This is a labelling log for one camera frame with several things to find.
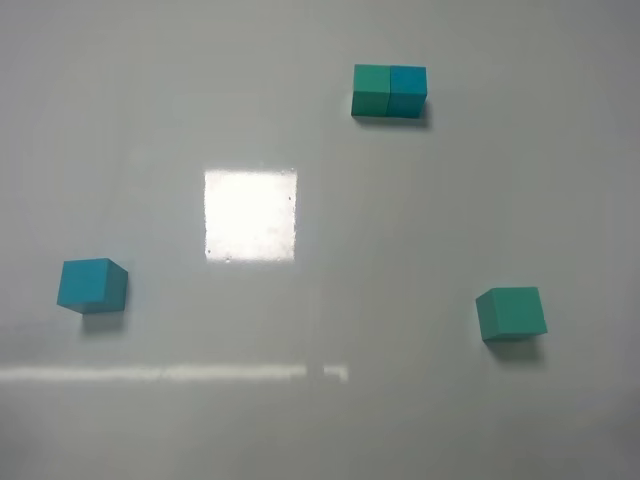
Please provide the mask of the green template block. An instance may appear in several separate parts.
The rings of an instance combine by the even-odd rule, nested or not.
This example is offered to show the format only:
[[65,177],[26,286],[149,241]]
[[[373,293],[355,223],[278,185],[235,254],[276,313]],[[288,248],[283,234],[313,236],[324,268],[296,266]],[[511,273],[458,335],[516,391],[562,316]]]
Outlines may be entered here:
[[353,75],[351,115],[385,117],[390,92],[390,66],[356,64]]

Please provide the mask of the blue template block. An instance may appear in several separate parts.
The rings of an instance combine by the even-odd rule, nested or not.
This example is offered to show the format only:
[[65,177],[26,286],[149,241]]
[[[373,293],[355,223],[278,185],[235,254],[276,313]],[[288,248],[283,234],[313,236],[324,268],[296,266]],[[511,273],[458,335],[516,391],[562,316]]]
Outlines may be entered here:
[[387,116],[417,119],[428,95],[428,76],[424,66],[392,65]]

